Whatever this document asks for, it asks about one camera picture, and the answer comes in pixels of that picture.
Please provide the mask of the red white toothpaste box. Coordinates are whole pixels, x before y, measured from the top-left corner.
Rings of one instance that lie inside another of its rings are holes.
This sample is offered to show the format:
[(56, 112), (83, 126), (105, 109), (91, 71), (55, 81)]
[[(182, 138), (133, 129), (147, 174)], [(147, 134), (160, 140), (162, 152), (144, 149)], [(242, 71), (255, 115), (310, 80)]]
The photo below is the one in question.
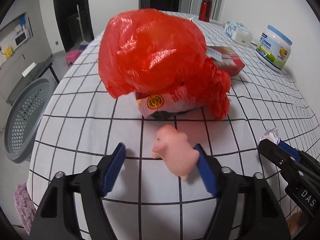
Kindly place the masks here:
[(208, 46), (206, 55), (210, 57), (215, 65), (230, 77), (237, 76), (245, 67), (244, 62), (231, 47)]

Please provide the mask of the white flat box on table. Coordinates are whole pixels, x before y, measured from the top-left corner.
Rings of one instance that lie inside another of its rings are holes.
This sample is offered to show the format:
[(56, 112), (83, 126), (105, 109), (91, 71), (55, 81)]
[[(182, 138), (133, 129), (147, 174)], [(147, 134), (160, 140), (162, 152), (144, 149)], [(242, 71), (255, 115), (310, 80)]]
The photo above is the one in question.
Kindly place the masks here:
[(26, 77), (35, 67), (37, 66), (37, 64), (35, 62), (31, 63), (23, 72), (22, 72), (22, 76)]

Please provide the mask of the black white checkered tablecloth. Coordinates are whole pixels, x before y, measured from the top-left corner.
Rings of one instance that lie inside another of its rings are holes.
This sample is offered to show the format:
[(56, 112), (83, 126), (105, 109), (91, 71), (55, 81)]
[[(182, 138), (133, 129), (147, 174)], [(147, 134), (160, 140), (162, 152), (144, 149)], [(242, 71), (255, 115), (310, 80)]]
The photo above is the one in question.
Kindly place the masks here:
[(112, 98), (98, 75), (96, 37), (60, 81), (42, 117), (33, 148), (27, 189), (34, 205), (54, 175), (80, 173), (126, 145), (126, 159), (103, 205), (118, 239), (200, 239), (211, 219), (215, 199), (197, 170), (186, 181), (173, 175), (151, 149), (165, 125), (187, 134), (207, 154), (237, 174), (262, 173), (286, 218), (299, 208), (285, 193), (279, 169), (257, 152), (259, 138), (277, 128), (292, 147), (319, 158), (319, 123), (286, 72), (263, 64), (253, 48), (234, 43), (223, 28), (188, 16), (212, 46), (231, 47), (245, 64), (232, 77), (230, 110), (222, 121), (179, 89), (165, 95), (134, 94)]

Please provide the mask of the white paper ball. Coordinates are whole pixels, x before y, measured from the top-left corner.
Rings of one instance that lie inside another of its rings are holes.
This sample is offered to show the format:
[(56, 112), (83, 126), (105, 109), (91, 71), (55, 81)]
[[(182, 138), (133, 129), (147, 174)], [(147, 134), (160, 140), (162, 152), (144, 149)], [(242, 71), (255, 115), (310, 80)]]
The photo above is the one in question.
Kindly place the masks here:
[(259, 141), (263, 141), (265, 139), (278, 145), (280, 143), (280, 136), (278, 133), (278, 129), (276, 127), (267, 129), (265, 133), (259, 138)]

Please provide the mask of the black glass coffee table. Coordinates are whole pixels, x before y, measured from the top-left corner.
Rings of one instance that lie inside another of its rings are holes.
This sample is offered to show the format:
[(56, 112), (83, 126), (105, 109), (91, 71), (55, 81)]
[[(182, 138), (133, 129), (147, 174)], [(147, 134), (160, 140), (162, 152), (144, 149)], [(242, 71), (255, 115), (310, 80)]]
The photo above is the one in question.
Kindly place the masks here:
[(9, 94), (6, 102), (9, 105), (13, 105), (17, 97), (23, 92), (23, 90), (30, 85), (33, 81), (41, 78), (47, 70), (50, 70), (52, 77), (59, 84), (60, 80), (57, 77), (56, 72), (53, 69), (53, 59), (50, 57), (46, 61), (41, 63), (36, 63), (37, 66), (26, 76), (20, 78), (16, 86), (13, 88), (12, 92)]

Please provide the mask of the purple fuzzy rug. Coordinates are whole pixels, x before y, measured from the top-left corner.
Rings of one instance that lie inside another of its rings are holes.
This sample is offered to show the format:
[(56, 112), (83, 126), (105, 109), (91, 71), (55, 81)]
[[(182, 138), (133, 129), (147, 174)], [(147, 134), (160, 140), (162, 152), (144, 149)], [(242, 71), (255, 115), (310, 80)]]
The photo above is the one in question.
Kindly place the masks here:
[(19, 219), (29, 235), (36, 209), (29, 196), (26, 183), (18, 185), (14, 193), (14, 203)]

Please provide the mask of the white rectangular box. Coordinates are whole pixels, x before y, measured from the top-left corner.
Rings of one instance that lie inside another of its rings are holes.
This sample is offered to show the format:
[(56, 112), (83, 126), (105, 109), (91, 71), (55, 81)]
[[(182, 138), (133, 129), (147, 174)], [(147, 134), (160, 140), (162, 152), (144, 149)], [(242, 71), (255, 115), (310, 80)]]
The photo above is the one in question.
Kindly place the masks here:
[(250, 47), (253, 39), (253, 34), (244, 28), (237, 28), (232, 32), (231, 39), (242, 46)]

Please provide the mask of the grey perforated laundry basket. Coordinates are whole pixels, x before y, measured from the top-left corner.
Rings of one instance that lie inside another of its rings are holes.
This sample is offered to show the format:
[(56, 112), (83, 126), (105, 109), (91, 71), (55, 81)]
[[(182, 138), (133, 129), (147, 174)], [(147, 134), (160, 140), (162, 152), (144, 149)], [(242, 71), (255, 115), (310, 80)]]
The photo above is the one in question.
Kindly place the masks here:
[(56, 87), (54, 79), (39, 78), (14, 102), (4, 130), (6, 156), (13, 163), (30, 159), (41, 118)]

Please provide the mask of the pink plastic stool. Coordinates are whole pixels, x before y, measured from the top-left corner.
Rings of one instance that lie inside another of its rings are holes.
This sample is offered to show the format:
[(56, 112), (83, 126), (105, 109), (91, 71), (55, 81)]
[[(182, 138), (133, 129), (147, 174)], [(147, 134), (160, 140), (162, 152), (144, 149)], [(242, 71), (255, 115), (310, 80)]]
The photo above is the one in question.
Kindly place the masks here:
[(80, 50), (69, 51), (65, 57), (67, 66), (68, 67), (72, 66), (80, 55), (81, 55)]

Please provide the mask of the red water bottle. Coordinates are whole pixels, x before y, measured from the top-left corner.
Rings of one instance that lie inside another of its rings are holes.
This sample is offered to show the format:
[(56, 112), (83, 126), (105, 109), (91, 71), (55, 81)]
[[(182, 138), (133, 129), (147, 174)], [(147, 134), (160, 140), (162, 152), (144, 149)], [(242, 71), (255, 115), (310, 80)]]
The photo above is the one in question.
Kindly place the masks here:
[(209, 22), (213, 0), (202, 0), (199, 12), (199, 20)]

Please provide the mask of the pink rubber pig toy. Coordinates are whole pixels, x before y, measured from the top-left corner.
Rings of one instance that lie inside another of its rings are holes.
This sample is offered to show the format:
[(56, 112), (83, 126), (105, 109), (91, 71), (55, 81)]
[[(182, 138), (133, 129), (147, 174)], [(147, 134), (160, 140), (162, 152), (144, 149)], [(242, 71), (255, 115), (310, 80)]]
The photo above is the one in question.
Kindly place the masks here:
[(181, 180), (187, 180), (200, 156), (189, 144), (186, 133), (179, 132), (171, 125), (165, 125), (157, 131), (151, 154), (153, 159), (161, 158), (168, 170)]

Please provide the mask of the blue water dispenser jug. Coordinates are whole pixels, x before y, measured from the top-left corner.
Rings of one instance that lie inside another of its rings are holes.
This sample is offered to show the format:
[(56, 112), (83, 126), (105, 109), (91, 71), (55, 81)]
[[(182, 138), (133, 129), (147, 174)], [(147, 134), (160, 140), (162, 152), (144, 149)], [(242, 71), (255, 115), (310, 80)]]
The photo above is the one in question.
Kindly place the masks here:
[(20, 15), (20, 26), (22, 30), (25, 30), (25, 14)]

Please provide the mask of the red plastic bag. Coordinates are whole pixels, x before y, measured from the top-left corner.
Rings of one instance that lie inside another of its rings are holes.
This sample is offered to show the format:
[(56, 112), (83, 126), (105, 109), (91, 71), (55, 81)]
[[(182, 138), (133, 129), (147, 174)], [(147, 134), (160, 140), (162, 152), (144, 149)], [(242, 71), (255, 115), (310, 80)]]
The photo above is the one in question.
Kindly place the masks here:
[(190, 20), (156, 9), (121, 12), (103, 33), (98, 73), (113, 98), (165, 94), (184, 86), (222, 120), (229, 112), (231, 81), (206, 50), (203, 33)]

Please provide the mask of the red snack bag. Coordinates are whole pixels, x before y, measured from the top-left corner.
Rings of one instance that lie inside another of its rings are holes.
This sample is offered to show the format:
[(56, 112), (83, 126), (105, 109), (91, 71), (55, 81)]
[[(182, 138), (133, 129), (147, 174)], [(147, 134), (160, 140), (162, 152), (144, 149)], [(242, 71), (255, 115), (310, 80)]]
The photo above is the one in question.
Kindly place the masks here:
[(202, 106), (188, 93), (184, 85), (170, 93), (147, 95), (135, 92), (136, 103), (144, 118), (167, 120)]

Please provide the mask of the broom with blue head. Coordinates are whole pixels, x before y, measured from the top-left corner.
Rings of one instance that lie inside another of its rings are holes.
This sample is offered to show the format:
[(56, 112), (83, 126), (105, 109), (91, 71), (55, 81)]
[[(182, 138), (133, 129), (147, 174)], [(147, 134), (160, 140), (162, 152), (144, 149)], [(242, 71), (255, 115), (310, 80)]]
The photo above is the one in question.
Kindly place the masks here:
[(78, 4), (76, 5), (76, 8), (77, 8), (77, 20), (78, 20), (80, 33), (81, 33), (81, 38), (82, 38), (82, 41), (80, 42), (79, 49), (80, 50), (85, 50), (89, 43), (85, 40), (84, 31), (83, 31), (83, 28), (82, 28), (80, 9), (79, 9), (79, 5)]

